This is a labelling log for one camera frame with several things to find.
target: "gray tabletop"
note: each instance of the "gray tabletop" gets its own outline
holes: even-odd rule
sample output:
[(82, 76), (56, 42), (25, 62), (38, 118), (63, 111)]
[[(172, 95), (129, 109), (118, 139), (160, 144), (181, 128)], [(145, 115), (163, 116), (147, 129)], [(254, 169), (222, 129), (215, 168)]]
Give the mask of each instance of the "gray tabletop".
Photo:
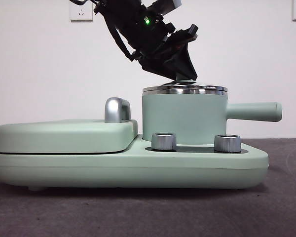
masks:
[(296, 139), (243, 142), (270, 156), (265, 181), (245, 190), (0, 183), (0, 237), (296, 237)]

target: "stainless steel rim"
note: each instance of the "stainless steel rim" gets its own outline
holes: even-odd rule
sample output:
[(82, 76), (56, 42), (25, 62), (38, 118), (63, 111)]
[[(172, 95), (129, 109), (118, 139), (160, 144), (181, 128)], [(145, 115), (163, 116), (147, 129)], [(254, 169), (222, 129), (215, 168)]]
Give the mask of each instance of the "stainless steel rim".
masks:
[(169, 83), (162, 86), (143, 89), (143, 95), (160, 94), (210, 94), (227, 95), (228, 89), (215, 85), (197, 85), (195, 83)]
[(204, 89), (169, 89), (169, 90), (149, 90), (144, 91), (143, 95), (164, 95), (164, 94), (206, 94), (206, 95), (227, 95), (222, 90), (204, 90)]

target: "metal handle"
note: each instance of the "metal handle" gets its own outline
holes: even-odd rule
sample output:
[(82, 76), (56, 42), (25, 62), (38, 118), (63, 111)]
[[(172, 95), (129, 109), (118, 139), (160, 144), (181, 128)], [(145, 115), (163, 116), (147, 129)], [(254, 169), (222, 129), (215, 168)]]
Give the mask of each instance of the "metal handle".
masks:
[(130, 104), (127, 100), (113, 97), (105, 104), (105, 122), (121, 123), (122, 120), (130, 120)]
[(282, 119), (282, 105), (277, 102), (231, 104), (227, 107), (227, 119), (278, 122)]

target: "robotic arm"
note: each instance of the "robotic arm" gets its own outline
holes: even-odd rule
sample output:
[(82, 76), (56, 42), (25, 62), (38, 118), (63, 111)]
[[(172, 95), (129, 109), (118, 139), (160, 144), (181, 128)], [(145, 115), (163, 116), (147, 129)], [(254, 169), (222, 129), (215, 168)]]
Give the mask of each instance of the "robotic arm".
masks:
[[(88, 0), (70, 0), (83, 5)], [(198, 27), (175, 31), (163, 16), (181, 5), (180, 0), (157, 0), (145, 7), (141, 0), (90, 0), (95, 14), (103, 15), (116, 44), (131, 61), (138, 60), (143, 70), (172, 80), (196, 80), (187, 45), (196, 40)], [(131, 54), (120, 34), (135, 51)]]

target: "appliance base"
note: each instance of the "appliance base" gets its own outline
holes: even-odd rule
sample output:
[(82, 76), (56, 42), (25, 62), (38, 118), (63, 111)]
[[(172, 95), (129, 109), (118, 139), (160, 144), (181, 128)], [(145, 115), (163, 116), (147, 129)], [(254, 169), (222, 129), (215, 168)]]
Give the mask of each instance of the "appliance base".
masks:
[[(242, 144), (247, 153), (156, 152), (138, 135), (111, 154), (0, 154), (0, 180), (39, 191), (47, 187), (243, 189), (263, 181), (266, 152)], [(213, 145), (191, 145), (208, 147)]]

